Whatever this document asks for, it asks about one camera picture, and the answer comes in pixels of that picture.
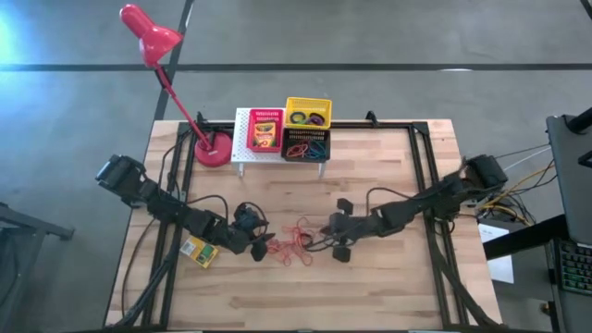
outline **gray floor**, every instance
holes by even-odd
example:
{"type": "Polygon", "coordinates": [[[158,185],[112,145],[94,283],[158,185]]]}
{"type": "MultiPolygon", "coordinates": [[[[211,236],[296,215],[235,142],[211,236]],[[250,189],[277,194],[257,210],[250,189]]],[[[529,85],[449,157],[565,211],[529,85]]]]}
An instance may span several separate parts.
{"type": "MultiPolygon", "coordinates": [[[[125,3],[0,0],[0,65],[140,64],[117,17],[125,3]]],[[[136,3],[159,24],[179,25],[183,0],[136,3]]],[[[179,62],[590,63],[591,31],[577,0],[197,0],[179,62]]],[[[545,117],[592,105],[590,74],[180,72],[175,87],[212,119],[293,95],[332,99],[335,118],[451,118],[470,156],[546,142],[545,117]]],[[[130,210],[93,178],[113,153],[143,159],[158,88],[149,71],[0,72],[0,202],[77,230],[71,242],[44,245],[15,331],[102,325],[130,210]]],[[[169,104],[164,118],[180,113],[169,104]]],[[[516,181],[550,158],[508,174],[516,181]]],[[[524,200],[539,219],[562,211],[556,184],[524,200]]],[[[498,296],[511,327],[549,329],[538,301],[508,288],[498,296]]]]}

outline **lamp base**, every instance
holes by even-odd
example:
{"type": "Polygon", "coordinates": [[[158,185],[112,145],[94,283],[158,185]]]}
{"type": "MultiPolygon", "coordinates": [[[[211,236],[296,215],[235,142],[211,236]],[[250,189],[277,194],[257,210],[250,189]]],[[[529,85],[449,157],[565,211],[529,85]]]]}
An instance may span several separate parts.
{"type": "Polygon", "coordinates": [[[226,133],[215,134],[214,146],[210,151],[203,149],[200,142],[195,143],[195,158],[205,167],[222,167],[230,162],[231,155],[232,139],[226,133]]]}

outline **small yellow object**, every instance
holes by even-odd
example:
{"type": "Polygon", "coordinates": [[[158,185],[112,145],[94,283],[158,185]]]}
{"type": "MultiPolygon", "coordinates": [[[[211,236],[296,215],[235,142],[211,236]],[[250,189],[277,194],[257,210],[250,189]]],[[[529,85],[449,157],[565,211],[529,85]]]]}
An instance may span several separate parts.
{"type": "Polygon", "coordinates": [[[208,244],[193,236],[189,236],[185,240],[179,251],[189,256],[197,265],[203,268],[207,268],[218,254],[218,249],[212,244],[208,244]]]}
{"type": "Polygon", "coordinates": [[[255,145],[258,147],[275,147],[276,123],[273,121],[265,123],[256,123],[254,141],[255,145]]]}

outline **white shelf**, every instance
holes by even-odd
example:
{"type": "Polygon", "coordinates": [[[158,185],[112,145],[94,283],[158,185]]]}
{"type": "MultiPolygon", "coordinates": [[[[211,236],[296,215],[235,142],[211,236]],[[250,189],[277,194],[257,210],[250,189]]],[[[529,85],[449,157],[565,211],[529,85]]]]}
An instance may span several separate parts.
{"type": "MultiPolygon", "coordinates": [[[[282,109],[284,117],[286,109],[283,107],[261,107],[263,109],[282,109]]],[[[234,119],[234,134],[232,135],[232,156],[230,163],[237,169],[239,177],[244,175],[244,165],[250,163],[299,163],[288,162],[281,157],[281,153],[255,153],[247,148],[247,135],[249,134],[249,112],[250,107],[237,108],[237,115],[234,119]]],[[[319,178],[323,177],[325,163],[319,163],[319,178]]]]}

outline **black basket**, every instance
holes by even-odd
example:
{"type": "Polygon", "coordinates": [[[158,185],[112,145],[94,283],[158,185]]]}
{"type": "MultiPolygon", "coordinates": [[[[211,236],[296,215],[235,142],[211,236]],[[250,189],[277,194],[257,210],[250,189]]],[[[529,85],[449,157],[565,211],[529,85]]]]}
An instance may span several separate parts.
{"type": "Polygon", "coordinates": [[[281,156],[289,162],[323,163],[331,158],[331,131],[322,129],[284,129],[281,145],[281,156]],[[325,145],[325,156],[310,158],[307,156],[287,157],[290,147],[303,142],[322,142],[325,145]]]}

